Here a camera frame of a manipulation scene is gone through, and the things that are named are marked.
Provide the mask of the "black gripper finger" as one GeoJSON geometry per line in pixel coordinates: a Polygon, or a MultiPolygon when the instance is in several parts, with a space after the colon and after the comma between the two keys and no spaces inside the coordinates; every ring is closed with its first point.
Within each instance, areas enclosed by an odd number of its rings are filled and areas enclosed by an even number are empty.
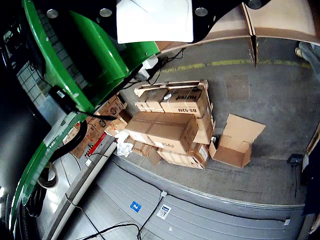
{"type": "Polygon", "coordinates": [[[50,9],[73,11],[96,22],[109,36],[117,38],[116,0],[38,0],[37,6],[45,12],[50,9]],[[110,16],[102,16],[103,9],[110,10],[110,16]]]}
{"type": "Polygon", "coordinates": [[[257,10],[270,0],[192,0],[193,41],[202,41],[214,24],[238,5],[244,3],[247,7],[257,10]]]}

